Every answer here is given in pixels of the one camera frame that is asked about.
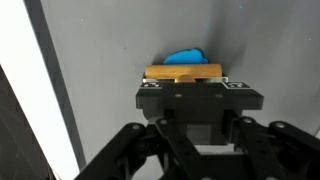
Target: blue object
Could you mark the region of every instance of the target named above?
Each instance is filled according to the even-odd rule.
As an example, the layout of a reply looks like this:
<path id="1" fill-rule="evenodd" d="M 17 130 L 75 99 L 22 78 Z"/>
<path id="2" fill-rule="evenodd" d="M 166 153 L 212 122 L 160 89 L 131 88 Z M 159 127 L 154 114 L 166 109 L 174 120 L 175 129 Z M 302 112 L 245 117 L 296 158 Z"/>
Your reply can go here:
<path id="1" fill-rule="evenodd" d="M 208 64 L 208 60 L 203 57 L 200 50 L 191 49 L 171 54 L 163 64 Z"/>

